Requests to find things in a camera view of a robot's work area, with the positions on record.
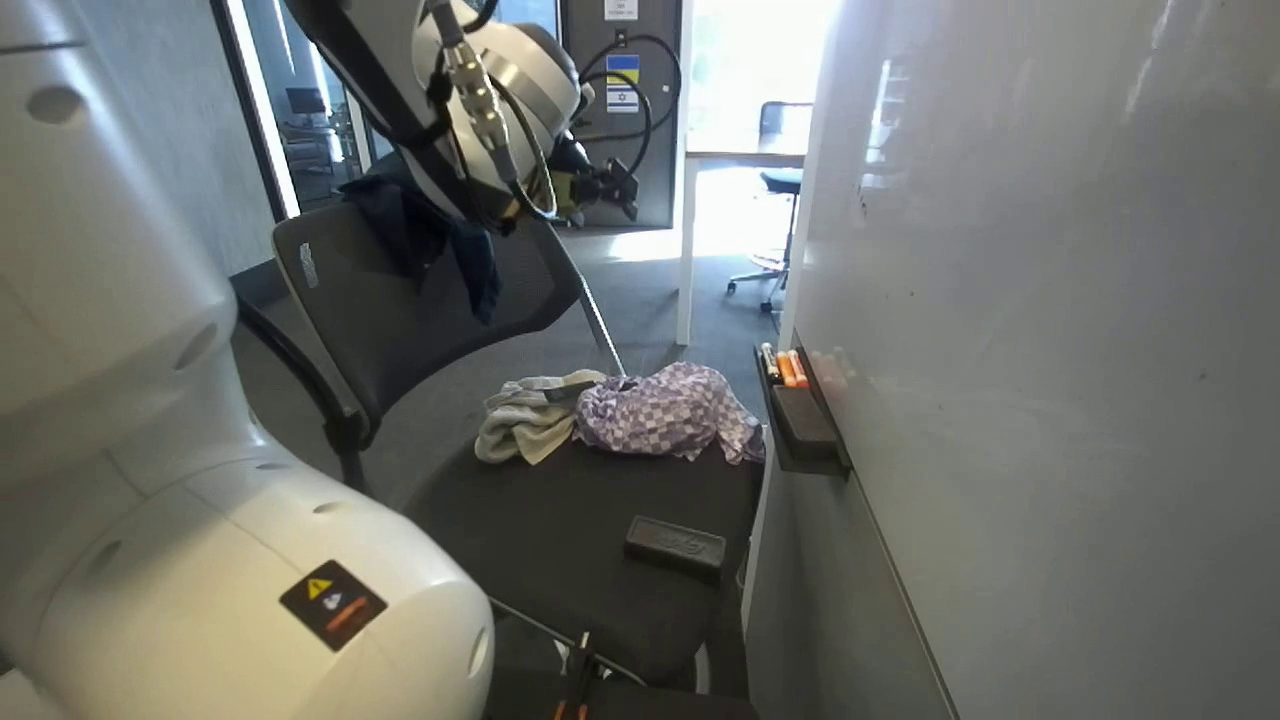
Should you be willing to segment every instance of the crumpled cloth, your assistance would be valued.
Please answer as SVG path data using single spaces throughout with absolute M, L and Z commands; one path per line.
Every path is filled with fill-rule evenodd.
M 539 465 L 561 445 L 571 439 L 574 423 L 574 399 L 582 389 L 606 381 L 604 372 L 574 369 L 567 377 L 521 377 L 500 385 L 495 395 L 485 405 L 485 420 L 476 433 L 476 460 L 480 465 L 504 465 L 522 460 Z
M 574 405 L 574 437 L 624 458 L 694 460 L 720 439 L 729 465 L 761 458 L 761 420 L 732 395 L 732 385 L 693 360 L 653 377 L 604 381 Z

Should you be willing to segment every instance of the white wall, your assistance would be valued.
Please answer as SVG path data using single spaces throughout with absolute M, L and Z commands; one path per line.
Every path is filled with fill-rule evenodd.
M 77 0 L 123 123 L 227 277 L 271 262 L 271 208 L 212 0 Z
M 1280 5 L 845 0 L 835 36 L 782 336 L 961 718 L 1277 718 Z M 847 496 L 797 505 L 821 587 Z

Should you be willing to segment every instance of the black chair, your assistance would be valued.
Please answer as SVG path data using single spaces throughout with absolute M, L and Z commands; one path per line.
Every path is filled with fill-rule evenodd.
M 403 391 L 480 344 L 548 329 L 586 301 L 586 286 L 557 234 L 521 222 L 495 245 L 504 291 L 492 323 L 471 315 L 452 254 L 424 277 L 403 277 L 349 206 L 327 206 L 277 229 L 277 266 L 320 336 L 356 414 L 327 410 L 327 437 L 361 483 L 361 454 Z M 761 465 L 630 460 L 578 445 L 539 467 L 480 465 L 469 447 L 408 505 L 512 617 L 574 640 L 630 682 L 675 683 L 710 638 L 732 567 L 744 562 Z M 670 574 L 624 551 L 630 517 L 693 523 L 729 540 L 729 574 Z
M 761 123 L 757 123 L 757 147 L 761 151 L 782 151 L 782 158 L 803 158 L 808 147 L 808 119 L 810 104 L 798 99 L 765 99 L 761 104 Z M 797 208 L 798 208 L 798 190 L 803 173 L 798 168 L 765 168 L 761 173 L 765 190 L 772 198 L 788 198 L 788 242 L 779 257 L 766 257 L 761 271 L 732 277 L 722 291 L 735 291 L 735 286 L 761 286 L 761 312 L 772 315 L 779 310 L 779 295 L 788 291 L 788 257 L 791 257 L 791 238 L 797 238 Z

